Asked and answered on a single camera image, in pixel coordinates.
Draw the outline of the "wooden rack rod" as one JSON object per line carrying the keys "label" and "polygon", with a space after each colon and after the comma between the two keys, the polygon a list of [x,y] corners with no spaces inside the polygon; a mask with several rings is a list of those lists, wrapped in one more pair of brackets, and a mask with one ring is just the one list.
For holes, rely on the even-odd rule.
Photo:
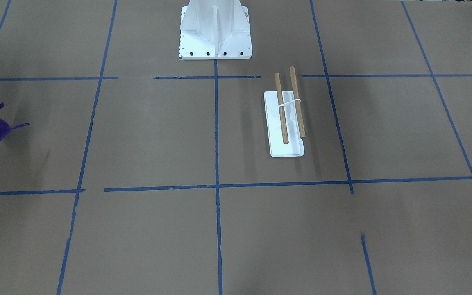
{"label": "wooden rack rod", "polygon": [[281,125],[282,142],[283,144],[287,145],[289,144],[290,141],[288,139],[288,133],[287,133],[287,123],[286,123],[286,114],[285,114],[285,108],[284,108],[283,91],[281,87],[281,80],[280,80],[279,73],[274,73],[274,80],[275,80],[275,87],[277,91],[277,102],[278,102],[278,108],[279,108],[279,119],[280,119],[280,125]]}
{"label": "wooden rack rod", "polygon": [[296,110],[296,118],[297,118],[300,138],[305,139],[306,129],[304,125],[303,112],[302,112],[302,107],[300,103],[300,92],[299,92],[299,85],[297,81],[296,69],[294,66],[290,66],[290,79],[291,79],[291,85],[293,88],[294,105],[295,105],[295,110]]}

